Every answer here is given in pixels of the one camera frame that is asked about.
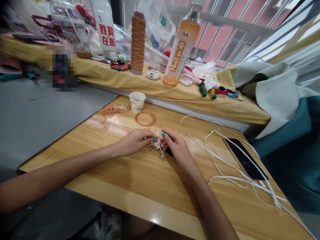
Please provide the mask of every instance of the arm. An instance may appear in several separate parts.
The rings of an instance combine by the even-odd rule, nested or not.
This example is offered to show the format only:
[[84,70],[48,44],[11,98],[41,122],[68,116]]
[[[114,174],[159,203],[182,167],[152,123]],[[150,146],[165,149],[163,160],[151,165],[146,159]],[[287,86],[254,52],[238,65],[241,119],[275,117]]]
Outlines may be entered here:
[[12,213],[63,187],[100,163],[131,155],[156,137],[150,130],[134,129],[119,142],[70,157],[0,184],[0,213]]
[[200,205],[209,239],[239,239],[218,200],[193,160],[185,140],[172,131],[162,130],[164,148],[170,148],[175,159],[192,180],[192,188]]

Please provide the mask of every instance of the yellow tablecloth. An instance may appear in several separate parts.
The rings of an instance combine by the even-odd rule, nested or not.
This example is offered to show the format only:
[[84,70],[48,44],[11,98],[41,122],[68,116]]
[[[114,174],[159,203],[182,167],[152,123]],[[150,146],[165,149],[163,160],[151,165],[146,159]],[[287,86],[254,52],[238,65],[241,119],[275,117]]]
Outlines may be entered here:
[[[0,36],[0,54],[22,61],[41,64],[44,46],[27,44],[10,37]],[[130,71],[118,72],[104,64],[91,59],[77,58],[76,73],[81,80],[106,87],[119,88],[127,91],[139,91],[144,94],[161,97],[190,108],[238,121],[265,125],[270,115],[263,111],[255,101],[242,96],[244,101],[238,101],[225,95],[218,95],[211,100],[209,96],[202,97],[199,86],[186,87],[178,84],[168,88],[161,80],[153,81],[144,75],[136,76]]]

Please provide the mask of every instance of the gray cloth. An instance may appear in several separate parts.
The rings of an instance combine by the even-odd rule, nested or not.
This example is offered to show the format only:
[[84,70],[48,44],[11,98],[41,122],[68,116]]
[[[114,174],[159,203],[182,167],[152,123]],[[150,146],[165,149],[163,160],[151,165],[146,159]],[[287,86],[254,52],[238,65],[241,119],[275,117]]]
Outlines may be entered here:
[[0,164],[18,168],[117,96],[87,85],[56,92],[29,79],[0,82]]
[[262,138],[290,121],[294,116],[301,97],[317,95],[316,92],[296,86],[298,77],[288,63],[271,65],[265,62],[245,62],[233,75],[236,88],[246,83],[261,79],[256,83],[255,97],[260,108],[270,114],[271,119],[265,129],[256,137]]

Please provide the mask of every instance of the white plastic bag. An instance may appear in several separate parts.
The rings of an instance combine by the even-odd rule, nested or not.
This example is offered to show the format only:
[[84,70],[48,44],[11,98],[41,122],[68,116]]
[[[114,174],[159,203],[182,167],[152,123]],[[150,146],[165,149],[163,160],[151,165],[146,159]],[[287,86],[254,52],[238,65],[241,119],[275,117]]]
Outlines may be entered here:
[[[144,14],[146,20],[146,37],[151,45],[163,49],[176,34],[176,26],[170,20],[163,0],[140,0],[138,12]],[[128,33],[131,35],[131,24]]]

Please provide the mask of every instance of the teal curtain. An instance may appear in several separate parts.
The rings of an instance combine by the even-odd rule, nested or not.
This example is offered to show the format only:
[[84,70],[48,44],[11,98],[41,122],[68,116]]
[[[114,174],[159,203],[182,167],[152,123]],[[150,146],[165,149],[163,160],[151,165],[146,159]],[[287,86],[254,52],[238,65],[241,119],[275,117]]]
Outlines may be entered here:
[[320,215],[320,96],[301,98],[288,123],[251,144],[295,210]]

